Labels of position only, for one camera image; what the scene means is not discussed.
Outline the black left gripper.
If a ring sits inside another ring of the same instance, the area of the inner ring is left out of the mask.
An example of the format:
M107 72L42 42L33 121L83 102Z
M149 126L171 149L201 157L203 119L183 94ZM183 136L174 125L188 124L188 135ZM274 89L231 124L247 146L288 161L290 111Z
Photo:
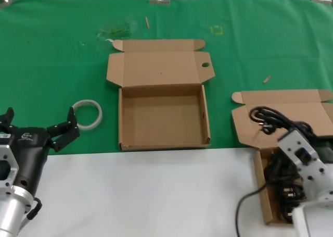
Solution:
M47 129L16 128L11 124L14 115L12 107L1 115L1 145L10 146L19 167L13 185L35 195L50 148L59 152L80 136L77 119L70 107L67 120L60 124Z

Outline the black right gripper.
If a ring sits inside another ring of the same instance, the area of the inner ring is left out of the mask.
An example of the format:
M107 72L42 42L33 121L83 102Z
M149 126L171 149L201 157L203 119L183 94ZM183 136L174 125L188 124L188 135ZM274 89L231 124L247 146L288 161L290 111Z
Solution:
M312 144L317 152L314 160L320 159L325 164L332 164L332 138L316 137L312 139Z

